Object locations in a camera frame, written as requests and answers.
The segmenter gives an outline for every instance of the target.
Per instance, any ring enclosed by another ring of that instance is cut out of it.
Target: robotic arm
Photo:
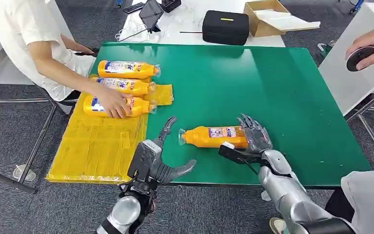
[[[159,136],[137,145],[127,175],[131,180],[124,186],[117,203],[96,234],[137,233],[145,217],[154,211],[157,186],[166,184],[189,173],[196,161],[171,168],[161,161],[164,140],[170,133],[176,117],[165,123]],[[307,195],[283,154],[273,150],[265,128],[249,116],[243,115],[239,123],[247,139],[246,150],[234,149],[225,143],[219,154],[238,164],[247,164],[258,174],[259,181],[282,214],[290,234],[355,234],[349,222],[335,217],[315,204]],[[257,173],[251,163],[259,163]]]
[[[283,154],[272,150],[265,128],[243,115],[239,123],[246,136],[248,149],[236,150],[223,144],[219,154],[238,164],[259,163],[259,181],[281,213],[291,234],[355,234],[349,222],[335,217],[315,204],[307,195]]]
[[[177,168],[171,168],[161,161],[164,140],[176,120],[176,117],[169,118],[156,139],[138,143],[127,171],[131,180],[120,185],[124,188],[118,201],[107,219],[97,228],[96,234],[137,233],[145,217],[155,209],[157,186],[170,183],[193,170],[196,160],[190,160]]]

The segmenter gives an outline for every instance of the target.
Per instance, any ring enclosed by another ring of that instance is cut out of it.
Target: orange bottle
[[[160,66],[150,65],[145,62],[128,61],[100,61],[98,74],[107,78],[146,79],[152,76],[160,76]]]
[[[131,115],[129,117],[140,116],[144,113],[152,113],[155,114],[157,110],[157,105],[152,104],[149,101],[144,101],[141,98],[137,97],[128,97],[124,99],[127,105],[130,106]],[[88,96],[84,100],[84,112],[87,115],[91,116],[100,116],[100,117],[107,117],[107,113],[104,111],[104,107],[102,107],[98,99],[96,97]]]
[[[211,128],[200,126],[189,131],[180,129],[178,140],[180,145],[187,143],[200,148],[219,148],[225,141],[238,149],[247,148],[246,137],[239,126]]]
[[[119,79],[119,78],[91,78],[108,88],[116,89],[125,94],[136,96],[145,95],[155,91],[155,82],[145,83],[139,79]]]

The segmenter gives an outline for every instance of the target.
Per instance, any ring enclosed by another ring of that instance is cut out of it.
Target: floor
[[[283,36],[286,46],[307,47],[320,64],[319,42],[337,39],[353,16],[344,0],[282,0],[292,13],[305,20],[321,21],[320,29],[290,32]],[[113,0],[57,0],[65,20],[78,42],[89,47],[113,40],[125,16],[118,14]],[[0,85],[0,98],[32,98],[40,93],[33,86]],[[47,103],[0,104],[0,173],[12,176],[15,164],[26,161],[50,110]],[[374,129],[374,112],[365,115]],[[68,117],[56,113],[32,170],[37,179],[30,183],[37,195],[14,191],[0,184],[0,234],[92,233],[110,213],[119,190],[114,185],[58,184],[44,179]],[[358,120],[350,124],[371,167],[374,144]],[[262,189],[161,186],[157,210],[140,233],[241,233],[267,232],[267,221],[279,216],[272,203],[261,200]],[[310,190],[311,198],[324,206],[332,191]]]

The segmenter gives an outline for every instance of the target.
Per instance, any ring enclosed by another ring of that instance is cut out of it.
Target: green tabletop
[[[106,42],[92,73],[100,60],[161,65],[154,81],[173,85],[174,102],[149,115],[147,138],[155,138],[175,115],[163,161],[176,167],[197,160],[175,182],[260,184],[246,165],[223,158],[218,149],[178,144],[180,128],[238,125],[239,113],[266,127],[274,149],[286,155],[305,186],[340,186],[349,172],[370,170],[307,49]]]

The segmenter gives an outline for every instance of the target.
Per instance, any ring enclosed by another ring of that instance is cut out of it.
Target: robot finger
[[[257,120],[252,119],[252,117],[250,116],[249,116],[249,119],[252,121],[253,127],[262,127],[262,125],[259,122],[257,122]]]
[[[242,127],[243,130],[245,128],[247,128],[245,122],[241,118],[237,117],[237,121],[239,121],[239,124],[240,124],[240,126]]]
[[[251,128],[253,127],[253,122],[251,121],[251,118],[243,113],[241,113],[243,120],[245,121],[247,127]]]

